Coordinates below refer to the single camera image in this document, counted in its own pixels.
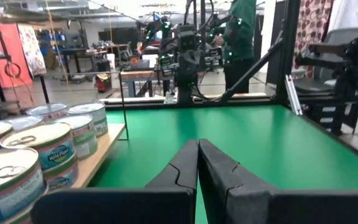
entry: floor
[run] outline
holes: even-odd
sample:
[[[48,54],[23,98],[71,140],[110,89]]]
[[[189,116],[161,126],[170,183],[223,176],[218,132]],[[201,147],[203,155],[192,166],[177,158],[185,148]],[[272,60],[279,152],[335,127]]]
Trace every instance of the floor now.
[[[87,59],[80,59],[82,70],[89,70],[91,68],[90,61]],[[74,61],[70,62],[70,70],[75,71]],[[61,102],[68,105],[95,101],[100,98],[120,98],[119,80],[117,74],[113,75],[112,90],[107,93],[98,93],[91,82],[81,84],[61,82],[60,78],[62,72],[57,69],[49,71],[46,79],[46,87],[48,90],[48,97],[51,102]],[[268,95],[274,94],[274,90],[266,85],[266,74],[258,73],[250,80],[250,92],[265,92]],[[224,74],[222,70],[218,72],[207,73],[200,85],[200,90],[204,95],[215,95],[224,92]],[[20,86],[15,90],[4,90],[5,96],[8,100],[19,100],[21,108],[30,108],[45,103],[44,94],[38,78],[36,78],[32,85]],[[124,84],[124,97],[128,96],[126,85]],[[348,133],[342,136],[342,139],[358,147],[358,125],[356,128],[356,135],[351,134],[352,130],[344,127],[344,132]]]
[[[108,112],[109,123],[122,121]],[[281,106],[128,111],[127,124],[130,141],[116,144],[91,187],[143,187],[188,139],[206,138],[280,189],[358,189],[358,156]],[[196,223],[207,223],[200,187]]]

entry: red curtain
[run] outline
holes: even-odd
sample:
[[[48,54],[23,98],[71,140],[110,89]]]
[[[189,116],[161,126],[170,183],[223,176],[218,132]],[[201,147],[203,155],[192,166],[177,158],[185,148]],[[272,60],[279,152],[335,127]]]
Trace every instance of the red curtain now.
[[[334,0],[301,0],[296,30],[295,53],[300,54],[308,44],[320,43],[329,25]],[[306,76],[313,77],[313,67],[305,67]]]
[[[6,59],[0,59],[0,84],[2,88],[10,88],[13,86],[27,85],[32,83],[27,62],[25,61],[19,31],[16,24],[0,24],[0,31],[4,39],[7,52],[12,58],[12,62],[16,63],[21,69],[19,78],[11,78],[5,73]],[[17,73],[17,68],[14,66],[9,67],[12,74]]]

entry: shelf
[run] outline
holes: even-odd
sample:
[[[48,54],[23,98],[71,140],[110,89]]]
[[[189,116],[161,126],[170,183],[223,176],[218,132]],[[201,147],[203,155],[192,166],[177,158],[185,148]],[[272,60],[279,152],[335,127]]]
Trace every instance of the shelf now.
[[[125,124],[108,124],[109,132],[98,138],[98,150],[86,159],[78,161],[78,179],[72,188],[84,188],[95,175],[100,165],[106,159],[109,149],[117,142]]]

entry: green tabletop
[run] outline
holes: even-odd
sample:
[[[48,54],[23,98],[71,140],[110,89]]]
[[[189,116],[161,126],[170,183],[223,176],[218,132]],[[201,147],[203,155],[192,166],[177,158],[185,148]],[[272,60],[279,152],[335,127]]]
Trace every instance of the green tabletop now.
[[[123,122],[122,111],[108,112]],[[281,189],[358,189],[358,157],[281,106],[128,111],[129,141],[111,151],[91,187],[143,187],[188,139],[209,139]],[[196,223],[206,223],[199,188]]]

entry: patterned fabric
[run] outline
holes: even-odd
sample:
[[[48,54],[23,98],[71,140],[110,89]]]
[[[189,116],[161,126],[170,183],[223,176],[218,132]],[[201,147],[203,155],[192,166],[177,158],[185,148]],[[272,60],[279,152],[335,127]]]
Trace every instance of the patterned fabric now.
[[[308,44],[320,43],[334,0],[301,0],[296,30],[295,53],[300,54]],[[306,76],[313,77],[313,67],[305,67]]]
[[[25,60],[27,61],[31,75],[34,77],[36,75],[45,74],[47,69],[34,29],[31,26],[22,24],[17,25],[17,27],[20,33]]]

